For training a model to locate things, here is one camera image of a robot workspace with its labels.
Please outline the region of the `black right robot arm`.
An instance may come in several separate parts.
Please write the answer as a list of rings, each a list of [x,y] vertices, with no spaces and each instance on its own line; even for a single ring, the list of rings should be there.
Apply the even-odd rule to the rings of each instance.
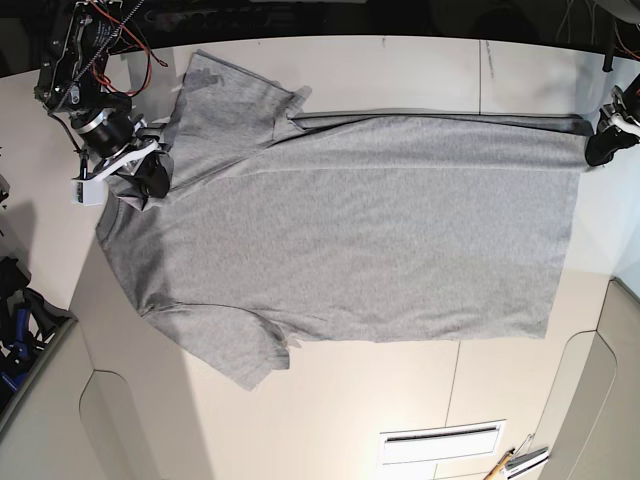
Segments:
[[[150,85],[153,67],[164,66],[119,1],[65,1],[48,49],[42,55],[35,98],[62,126],[79,157],[71,181],[73,202],[96,205],[111,176],[128,182],[143,199],[163,198],[169,175],[161,158],[166,147],[134,100]],[[140,49],[146,58],[142,84],[118,89],[106,67],[110,56]]]

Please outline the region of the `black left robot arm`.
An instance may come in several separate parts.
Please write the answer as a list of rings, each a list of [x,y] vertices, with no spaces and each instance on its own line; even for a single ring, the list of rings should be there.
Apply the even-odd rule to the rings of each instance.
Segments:
[[[595,1],[608,15],[603,71],[613,69],[615,50],[626,59],[639,62],[639,40],[625,40],[626,34],[639,33],[639,2],[624,0]],[[625,87],[614,85],[611,101],[601,106],[594,134],[588,139],[585,160],[590,167],[611,162],[621,150],[639,144],[639,75]]]

